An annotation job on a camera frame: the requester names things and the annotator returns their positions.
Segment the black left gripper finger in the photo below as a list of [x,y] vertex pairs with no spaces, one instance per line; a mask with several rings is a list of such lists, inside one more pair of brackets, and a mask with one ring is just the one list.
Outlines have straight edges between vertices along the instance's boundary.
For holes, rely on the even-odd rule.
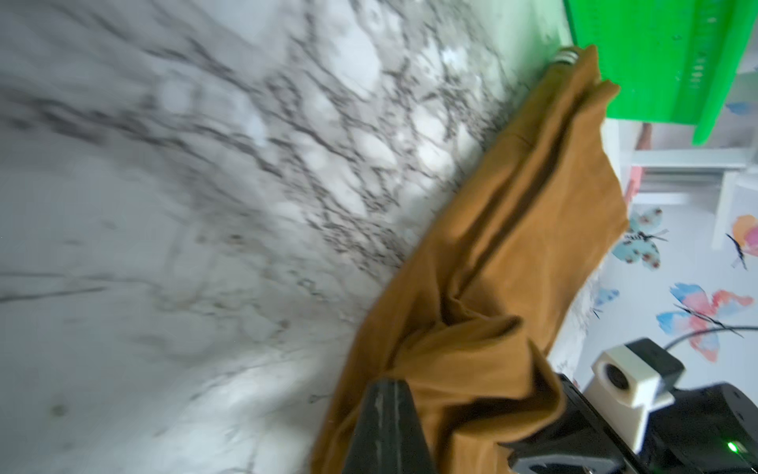
[[381,379],[369,387],[343,464],[343,474],[436,472],[410,386]]

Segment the brown long pants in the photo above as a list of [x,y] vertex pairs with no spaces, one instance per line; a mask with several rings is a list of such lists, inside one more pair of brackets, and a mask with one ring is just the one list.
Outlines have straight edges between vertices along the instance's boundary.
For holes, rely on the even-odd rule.
[[596,47],[550,64],[358,330],[310,469],[345,466],[365,391],[407,381],[440,473],[505,473],[507,444],[565,410],[547,355],[628,225],[601,127]]

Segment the green plastic basket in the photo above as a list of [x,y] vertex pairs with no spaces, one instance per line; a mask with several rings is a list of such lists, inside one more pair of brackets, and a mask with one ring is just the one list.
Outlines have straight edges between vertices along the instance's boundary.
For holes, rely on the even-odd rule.
[[693,126],[705,144],[716,126],[757,19],[755,0],[574,0],[572,40],[593,45],[601,76],[617,84],[608,117]]

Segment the white step shelf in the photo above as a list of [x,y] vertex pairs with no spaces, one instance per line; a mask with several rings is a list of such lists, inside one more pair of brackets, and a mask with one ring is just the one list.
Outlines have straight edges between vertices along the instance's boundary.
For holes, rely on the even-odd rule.
[[695,205],[715,216],[712,248],[730,231],[739,186],[757,188],[757,36],[753,35],[707,143],[691,143],[692,126],[611,120],[601,129],[603,146],[628,201],[635,205]]

